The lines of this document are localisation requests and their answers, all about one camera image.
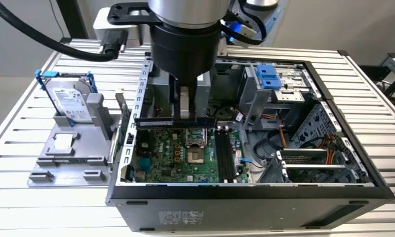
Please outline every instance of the sticker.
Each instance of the sticker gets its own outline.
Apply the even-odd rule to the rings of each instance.
[[[139,122],[140,126],[171,126],[172,121]]]
[[[91,122],[91,115],[80,91],[71,88],[54,88],[52,92],[66,116],[75,122]]]
[[[56,134],[54,148],[56,150],[68,150],[72,148],[74,134]]]
[[[162,225],[200,225],[203,211],[160,211],[159,222]]]
[[[71,162],[68,159],[54,159],[52,161],[56,163],[70,163]]]
[[[237,121],[242,122],[243,119],[243,114],[239,112],[238,116],[237,116]]]

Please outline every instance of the black power cable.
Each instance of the black power cable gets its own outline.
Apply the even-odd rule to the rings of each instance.
[[[107,62],[118,58],[119,49],[120,49],[119,45],[110,45],[110,49],[108,50],[104,49],[106,54],[96,54],[96,53],[88,53],[88,52],[80,51],[78,49],[74,49],[60,44],[58,41],[55,41],[52,38],[50,38],[36,29],[34,29],[26,22],[23,22],[19,19],[19,17],[15,16],[15,14],[6,8],[2,2],[0,2],[0,17],[36,42],[39,42],[46,47],[54,49],[55,51],[74,58],[87,60],[87,61],[94,61],[94,62]]]

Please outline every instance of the green circuit board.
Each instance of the green circuit board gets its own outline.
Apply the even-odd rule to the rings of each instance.
[[[187,147],[187,135],[194,140],[206,137],[206,147]],[[230,133],[231,146],[243,152],[239,133]],[[150,172],[136,172],[136,182],[147,183],[219,183],[218,160],[214,129],[158,130],[155,133],[155,150],[151,157]],[[238,183],[247,183],[247,170],[242,165]]]

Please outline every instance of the aluminum extrusion table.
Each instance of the aluminum extrusion table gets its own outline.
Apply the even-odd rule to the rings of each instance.
[[[98,52],[94,40],[74,39],[76,49]],[[104,105],[119,114],[115,91],[124,89],[132,106],[144,52],[128,49],[118,60],[87,62],[54,53],[43,71],[92,71]],[[350,126],[395,194],[395,108],[349,56],[337,51],[230,46],[233,57],[311,61]],[[54,108],[34,80],[0,126],[0,234],[12,236],[122,236],[134,234],[115,207],[106,206],[107,187],[28,188],[30,172],[54,127]],[[354,236],[395,237],[395,201],[331,231],[159,233],[194,236]]]

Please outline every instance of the motherboard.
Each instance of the motherboard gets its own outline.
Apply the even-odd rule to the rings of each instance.
[[[217,136],[229,138],[229,147],[219,147]],[[139,157],[135,181],[147,183],[219,183],[225,170],[234,174],[233,182],[247,183],[246,166],[239,158],[243,148],[239,132],[230,129],[162,129],[155,131],[154,152]],[[230,150],[221,160],[218,151]]]

